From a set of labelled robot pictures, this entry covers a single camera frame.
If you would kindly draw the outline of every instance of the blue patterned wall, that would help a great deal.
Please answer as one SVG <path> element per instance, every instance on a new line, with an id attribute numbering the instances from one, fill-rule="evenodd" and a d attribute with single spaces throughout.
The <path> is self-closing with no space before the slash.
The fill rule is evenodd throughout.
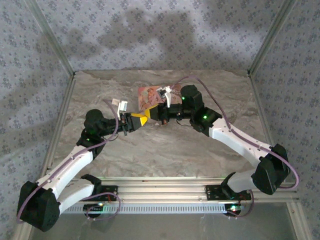
<path id="1" fill-rule="evenodd" d="M 69 76 L 23 0 L 0 1 L 0 239 L 39 178 Z"/>
<path id="2" fill-rule="evenodd" d="M 289 151 L 320 239 L 320 2 L 298 0 L 253 77 L 271 134 Z"/>
<path id="3" fill-rule="evenodd" d="M 73 69 L 246 70 L 282 0 L 38 0 Z"/>

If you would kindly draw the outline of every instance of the printed picture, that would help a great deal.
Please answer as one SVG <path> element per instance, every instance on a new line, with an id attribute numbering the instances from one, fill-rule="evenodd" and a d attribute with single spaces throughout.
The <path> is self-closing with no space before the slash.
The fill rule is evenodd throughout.
<path id="1" fill-rule="evenodd" d="M 157 89 L 160 86 L 144 86 L 138 88 L 138 104 L 139 111 L 142 112 L 153 105 L 164 103 L 165 98 L 161 98 Z M 171 92 L 171 104 L 181 104 L 181 85 L 177 84 L 174 86 Z"/>

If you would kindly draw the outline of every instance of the gray marble table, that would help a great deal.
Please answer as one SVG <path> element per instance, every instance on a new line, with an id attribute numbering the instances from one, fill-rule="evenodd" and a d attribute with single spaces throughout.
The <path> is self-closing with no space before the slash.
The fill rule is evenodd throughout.
<path id="1" fill-rule="evenodd" d="M 53 166 L 73 149 L 84 128 L 86 112 L 100 109 L 106 118 L 113 114 L 102 99 L 128 100 L 127 112 L 138 112 L 138 87 L 168 85 L 181 77 L 196 75 L 212 91 L 231 123 L 252 137 L 266 141 L 247 77 L 217 70 L 105 70 L 77 72 L 75 86 L 54 155 Z M 204 88 L 195 84 L 209 108 L 220 112 Z M 183 127 L 148 122 L 139 130 L 108 143 L 102 153 L 78 176 L 96 177 L 225 177 L 244 171 L 250 164 L 224 144 Z"/>

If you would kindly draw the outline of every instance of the aluminum frame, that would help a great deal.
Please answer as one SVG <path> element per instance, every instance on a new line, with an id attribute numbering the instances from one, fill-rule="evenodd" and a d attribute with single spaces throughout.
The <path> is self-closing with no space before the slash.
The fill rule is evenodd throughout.
<path id="1" fill-rule="evenodd" d="M 51 169 L 54 154 L 62 132 L 68 106 L 75 86 L 75 77 L 70 80 L 65 97 L 61 106 L 56 129 L 53 134 L 44 165 L 41 171 L 43 177 L 47 170 Z M 272 144 L 272 138 L 267 126 L 262 122 L 263 129 Z M 223 178 L 211 177 L 104 177 L 101 178 L 103 185 L 118 185 L 119 196 L 123 203 L 202 203 L 208 202 L 204 191 L 205 185 L 220 184 Z M 254 200 L 257 203 L 287 203 L 290 218 L 295 235 L 298 240 L 312 240 L 307 219 L 299 202 L 299 196 L 295 190 L 288 191 L 278 189 L 274 195 L 264 194 L 256 189 L 253 190 Z M 30 240 L 34 233 L 34 227 L 27 223 L 17 226 L 12 240 Z"/>

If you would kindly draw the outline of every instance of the marble surface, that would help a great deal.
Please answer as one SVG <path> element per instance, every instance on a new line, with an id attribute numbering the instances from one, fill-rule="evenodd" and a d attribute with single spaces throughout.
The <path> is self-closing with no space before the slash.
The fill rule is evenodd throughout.
<path id="1" fill-rule="evenodd" d="M 84 128 L 86 112 L 100 109 L 104 117 L 113 114 L 102 99 L 128 100 L 127 112 L 138 112 L 138 87 L 168 85 L 187 76 L 198 76 L 225 109 L 231 123 L 252 137 L 265 141 L 262 124 L 249 79 L 223 70 L 106 70 L 79 71 L 64 121 L 53 165 L 73 149 Z M 182 82 L 195 84 L 205 105 L 219 109 L 204 88 L 191 78 Z M 96 177 L 225 177 L 245 171 L 251 165 L 226 145 L 178 125 L 148 122 L 139 130 L 108 143 L 102 153 L 78 176 Z"/>

